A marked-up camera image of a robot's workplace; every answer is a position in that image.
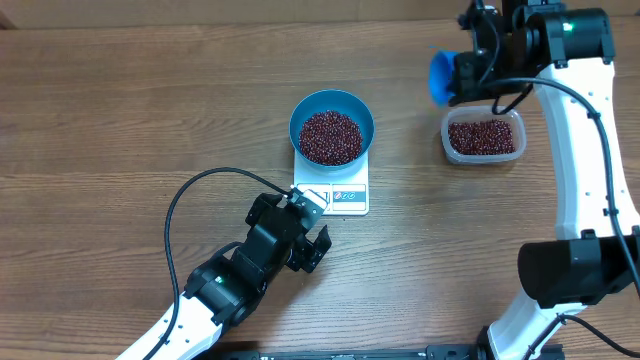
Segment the wood grain surface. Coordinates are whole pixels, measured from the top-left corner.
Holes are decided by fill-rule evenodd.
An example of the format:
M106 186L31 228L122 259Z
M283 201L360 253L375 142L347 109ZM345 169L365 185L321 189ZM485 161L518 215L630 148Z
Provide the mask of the wood grain surface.
M640 18L612 19L615 109L640 199ZM523 157L447 164L428 64L465 50L450 21L0 33L0 358L111 359L171 303L164 216L190 176L235 166L292 182L287 124L307 94L340 88L371 108L371 212L323 218L316 271L283 271L223 342L263 351L419 348L471 342L519 288L516 254L554 238L556 195L541 109ZM243 240L260 185L220 175L178 204L180 284ZM640 349L631 288L583 318ZM573 359L617 358L577 325L553 338Z
M601 7L631 16L638 0L564 0L570 9ZM69 29L238 23L455 19L469 0L0 0L0 24ZM487 0L500 7L501 0Z

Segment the kidney beans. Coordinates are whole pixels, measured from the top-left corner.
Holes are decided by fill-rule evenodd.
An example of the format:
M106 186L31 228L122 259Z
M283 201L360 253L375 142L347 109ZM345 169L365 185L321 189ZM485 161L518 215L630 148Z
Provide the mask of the kidney beans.
M321 165L343 165L362 151L360 127L337 111L314 114L300 131L300 152Z
M449 124L449 141L463 155L499 155L515 152L513 131L502 120Z

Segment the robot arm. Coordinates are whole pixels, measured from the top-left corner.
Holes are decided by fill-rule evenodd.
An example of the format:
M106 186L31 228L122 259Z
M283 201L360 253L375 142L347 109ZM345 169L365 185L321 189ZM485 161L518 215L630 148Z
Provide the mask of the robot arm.
M502 16L472 1L459 23L472 31L474 50L449 54L452 72L445 89L430 82L432 93L447 94L454 106L485 99L497 104L500 96L518 92L524 98L527 84L505 81L509 78L554 81L589 101L608 137L610 159L605 159L601 134L584 105L556 88L534 87L550 136L558 191L556 238L563 241L520 249L522 289L504 315L483 330L476 347L477 354L496 360L544 355L542 347L562 325L562 315L575 315L631 283L608 196L617 203L613 211L633 262L640 257L640 216L627 190L613 117L615 51L608 18L600 9L567 11L559 0L545 3L503 0ZM611 195L605 161L612 165Z
M284 207L282 195L260 195L245 222L247 240L230 244L189 275L180 295L175 328L151 359L192 359L209 349L258 306L269 284L287 265L311 273L331 247L325 226L315 242L306 238L327 207L311 190L294 188ZM238 245L231 259L224 252ZM170 324L173 306L119 360L140 360L158 343Z

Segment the white scale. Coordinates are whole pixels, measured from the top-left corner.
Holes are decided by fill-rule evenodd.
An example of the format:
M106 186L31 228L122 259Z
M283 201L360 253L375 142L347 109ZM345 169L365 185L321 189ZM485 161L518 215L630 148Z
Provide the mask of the white scale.
M313 190L329 203L323 215L369 212L369 154L345 169L330 172L312 167L298 152L293 161L294 185L302 192Z

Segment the plastic container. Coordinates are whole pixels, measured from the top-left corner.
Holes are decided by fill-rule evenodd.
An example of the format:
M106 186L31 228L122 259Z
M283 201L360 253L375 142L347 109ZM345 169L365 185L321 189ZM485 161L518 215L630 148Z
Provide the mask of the plastic container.
M454 122L485 122L493 119L502 120L511 126L515 152L501 155L463 155L453 149L449 141L449 124ZM482 165L513 161L519 158L527 147L527 135L520 114L515 110L511 110L505 115L493 115L489 105L469 106L451 110L442 120L440 134L442 135L442 145L447 154L447 160L457 165Z
M322 165L307 159L302 155L302 152L300 152L299 139L302 125L309 120L313 114L327 110L334 110L349 116L351 120L360 127L362 150L360 151L360 155L349 163L336 166ZM367 105L358 99L357 96L336 89L320 90L307 96L296 106L293 114L291 114L291 120L289 120L289 138L291 139L291 145L293 145L296 152L299 153L307 163L316 170L323 172L346 169L359 159L362 159L363 156L366 156L373 142L375 130L373 115L371 115L371 111L369 111Z

